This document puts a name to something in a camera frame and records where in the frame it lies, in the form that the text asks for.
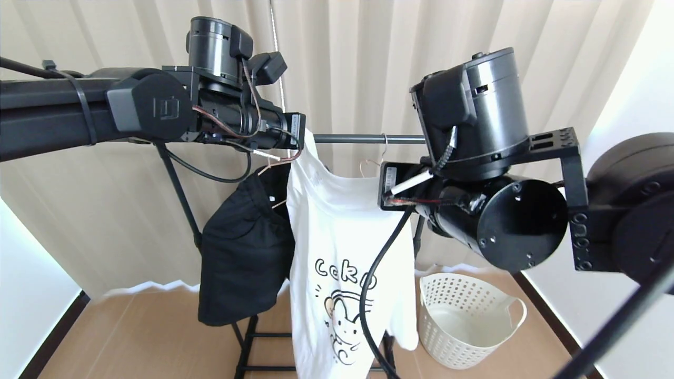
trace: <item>black shorts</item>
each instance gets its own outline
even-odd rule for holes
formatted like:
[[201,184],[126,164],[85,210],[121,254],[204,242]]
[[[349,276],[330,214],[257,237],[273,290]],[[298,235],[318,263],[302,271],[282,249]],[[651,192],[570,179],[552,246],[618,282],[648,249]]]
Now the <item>black shorts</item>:
[[290,273],[295,239],[285,204],[290,165],[241,182],[204,227],[200,322],[222,326],[270,309]]

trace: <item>hanger hook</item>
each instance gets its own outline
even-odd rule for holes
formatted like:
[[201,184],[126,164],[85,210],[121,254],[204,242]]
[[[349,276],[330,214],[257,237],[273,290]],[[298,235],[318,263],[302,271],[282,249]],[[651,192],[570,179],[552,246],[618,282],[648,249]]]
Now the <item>hanger hook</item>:
[[388,136],[386,133],[382,133],[384,136],[384,152],[381,154],[381,158],[379,158],[379,164],[382,164],[384,161],[384,155],[386,154],[386,151],[388,150]]

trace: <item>white t-shirt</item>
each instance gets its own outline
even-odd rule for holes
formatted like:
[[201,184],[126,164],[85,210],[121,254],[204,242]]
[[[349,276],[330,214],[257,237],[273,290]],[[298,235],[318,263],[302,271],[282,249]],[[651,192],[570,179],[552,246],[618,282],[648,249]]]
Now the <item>white t-shirt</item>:
[[[359,300],[365,275],[402,212],[377,206],[377,178],[331,174],[318,159],[313,134],[292,163],[288,213],[295,235],[290,309],[301,379],[365,378],[373,354],[363,336]],[[403,349],[416,349],[415,266],[409,223],[379,264],[367,293],[375,341],[385,330]]]

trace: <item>curtain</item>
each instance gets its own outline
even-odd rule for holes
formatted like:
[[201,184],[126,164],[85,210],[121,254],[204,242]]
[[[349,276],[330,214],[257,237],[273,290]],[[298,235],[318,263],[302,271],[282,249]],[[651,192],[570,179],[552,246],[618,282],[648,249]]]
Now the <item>curtain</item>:
[[[592,129],[650,12],[644,0],[71,0],[1,2],[0,53],[40,65],[100,67],[187,63],[193,16],[236,24],[255,51],[278,50],[288,70],[262,88],[315,133],[420,134],[408,89],[479,51],[515,48],[530,132]],[[2,71],[1,78],[14,79]],[[215,175],[243,171],[222,146],[170,144]],[[384,146],[320,145],[336,174],[360,176]],[[387,161],[418,161],[424,146],[388,146]],[[559,163],[513,172],[558,180]],[[200,227],[235,188],[177,167]],[[363,173],[376,174],[372,164]],[[91,296],[144,281],[199,281],[200,257],[169,178],[151,146],[109,143],[0,165],[0,196]],[[426,232],[430,263],[484,264]]]

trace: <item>white wall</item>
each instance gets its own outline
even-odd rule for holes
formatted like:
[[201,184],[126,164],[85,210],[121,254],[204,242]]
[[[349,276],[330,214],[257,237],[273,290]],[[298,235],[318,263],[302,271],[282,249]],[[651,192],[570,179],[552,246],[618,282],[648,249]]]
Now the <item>white wall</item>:
[[[610,147],[640,134],[674,132],[674,1],[658,0],[582,150],[585,171]],[[526,275],[581,345],[636,288],[622,274],[576,272],[569,236]],[[662,298],[601,360],[606,378],[674,378],[674,296]]]
[[0,378],[17,378],[80,287],[0,199]]

